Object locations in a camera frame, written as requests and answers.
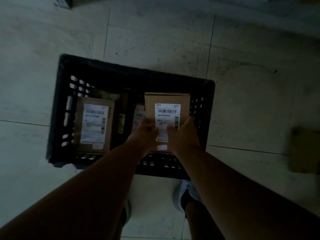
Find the metal leg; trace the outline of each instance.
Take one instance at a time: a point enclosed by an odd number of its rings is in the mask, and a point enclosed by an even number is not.
[[[72,0],[54,0],[54,5],[60,8],[71,9]]]

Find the person's left arm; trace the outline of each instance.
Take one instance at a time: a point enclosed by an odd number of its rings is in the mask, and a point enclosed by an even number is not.
[[[135,168],[156,146],[146,120],[121,146],[0,229],[0,239],[111,239]]]

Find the forearm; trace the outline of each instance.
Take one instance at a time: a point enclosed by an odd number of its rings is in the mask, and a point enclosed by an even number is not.
[[[111,238],[142,152],[112,150],[0,230],[0,238]]]
[[[201,149],[177,153],[226,238],[311,237],[319,218],[225,165]]]

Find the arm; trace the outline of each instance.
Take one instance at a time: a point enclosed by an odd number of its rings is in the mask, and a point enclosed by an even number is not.
[[[0,229],[0,239],[111,239],[136,165],[156,146],[146,120],[121,146]]]
[[[184,166],[227,239],[313,239],[320,218],[259,185],[201,149],[193,119],[176,131],[169,147]]]

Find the foot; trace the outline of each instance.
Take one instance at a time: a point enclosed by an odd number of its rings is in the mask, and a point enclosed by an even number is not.
[[[130,216],[131,216],[131,205],[128,198],[126,198],[124,202],[124,206],[122,208],[121,215],[120,215],[120,222],[122,223],[123,226],[127,224],[127,222],[130,219]]]
[[[191,181],[181,181],[173,192],[173,204],[182,212],[185,212],[189,202],[200,202],[202,200]]]

